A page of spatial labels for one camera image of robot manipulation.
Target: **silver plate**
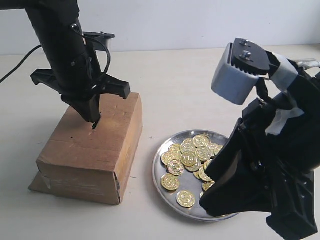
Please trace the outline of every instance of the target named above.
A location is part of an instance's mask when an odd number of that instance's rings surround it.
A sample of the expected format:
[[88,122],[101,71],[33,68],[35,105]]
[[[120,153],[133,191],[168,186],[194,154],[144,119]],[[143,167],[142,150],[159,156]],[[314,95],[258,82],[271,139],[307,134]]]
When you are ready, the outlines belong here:
[[[165,200],[165,202],[171,206],[175,211],[179,214],[198,221],[203,222],[218,222],[226,219],[230,219],[236,216],[238,213],[219,216],[219,217],[212,217],[199,205],[200,201],[200,193],[202,191],[202,182],[194,176],[192,172],[188,172],[184,170],[183,174],[178,176],[180,185],[179,188],[175,192],[168,192],[165,190],[160,183],[161,177],[167,173],[166,168],[161,162],[161,155],[168,151],[168,148],[172,144],[181,144],[182,141],[186,138],[193,138],[199,134],[206,134],[210,137],[212,143],[216,143],[219,145],[226,144],[228,138],[215,133],[213,131],[206,131],[206,130],[189,130],[183,131],[176,135],[170,137],[167,141],[165,141],[157,153],[154,156],[153,164],[152,164],[152,177],[153,182],[155,184],[156,189],[158,190],[160,196]],[[182,190],[189,190],[195,195],[195,204],[191,208],[185,208],[180,206],[177,203],[177,194]]]

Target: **table surface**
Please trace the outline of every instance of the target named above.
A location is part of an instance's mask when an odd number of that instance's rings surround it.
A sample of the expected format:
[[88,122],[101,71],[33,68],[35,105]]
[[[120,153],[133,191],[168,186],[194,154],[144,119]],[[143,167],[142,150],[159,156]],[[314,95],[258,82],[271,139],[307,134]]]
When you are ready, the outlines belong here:
[[[320,59],[320,45],[269,46],[291,59]],[[178,215],[160,198],[152,181],[152,161],[171,135],[204,129],[229,136],[243,106],[211,91],[224,49],[115,52],[109,74],[129,81],[141,94],[143,132],[122,204],[55,197],[28,190],[36,159],[67,109],[54,90],[35,86],[29,75],[49,68],[46,57],[32,55],[0,85],[0,239],[215,239],[280,240],[266,224],[269,213],[247,212],[217,223]],[[22,56],[0,56],[4,76]],[[99,53],[104,66],[106,57]],[[271,96],[279,91],[268,83]],[[315,216],[320,221],[320,173],[315,171]],[[310,237],[319,239],[320,235]]]

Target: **brown cardboard box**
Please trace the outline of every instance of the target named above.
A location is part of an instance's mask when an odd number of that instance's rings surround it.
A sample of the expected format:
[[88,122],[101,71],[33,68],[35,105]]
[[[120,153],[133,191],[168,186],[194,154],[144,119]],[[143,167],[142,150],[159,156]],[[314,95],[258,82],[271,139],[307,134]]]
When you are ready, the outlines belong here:
[[100,98],[101,120],[92,124],[69,107],[36,164],[29,189],[55,196],[118,205],[125,194],[142,132],[138,93],[126,100]]

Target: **black cable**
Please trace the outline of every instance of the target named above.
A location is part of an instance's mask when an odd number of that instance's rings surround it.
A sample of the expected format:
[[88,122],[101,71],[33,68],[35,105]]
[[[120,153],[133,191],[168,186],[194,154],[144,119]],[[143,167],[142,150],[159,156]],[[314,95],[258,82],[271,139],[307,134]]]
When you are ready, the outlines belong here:
[[3,78],[0,79],[0,84],[6,80],[11,74],[13,74],[15,71],[17,71],[18,68],[21,67],[21,65],[27,60],[27,58],[34,53],[34,51],[36,51],[37,49],[41,48],[41,45],[39,46],[36,46],[35,48],[33,48],[30,52],[28,52],[24,58],[21,60],[21,62],[19,62],[19,64],[14,68],[12,69],[7,75],[5,75]]
[[91,37],[88,37],[88,36],[84,36],[82,35],[81,33],[79,33],[76,29],[75,29],[76,25],[72,25],[71,26],[71,29],[76,33],[78,34],[79,36],[81,36],[82,38],[88,40],[88,41],[91,41],[91,42],[94,42],[94,43],[97,43],[97,44],[100,44],[104,51],[106,52],[106,56],[107,56],[107,62],[106,62],[106,66],[105,66],[105,69],[104,71],[102,72],[102,75],[100,77],[98,77],[97,81],[99,81],[103,76],[105,76],[109,70],[109,67],[110,67],[110,63],[111,63],[111,54],[110,54],[110,51],[109,49],[104,45],[102,44],[101,42],[99,42],[98,40],[95,40],[94,38],[91,38]]

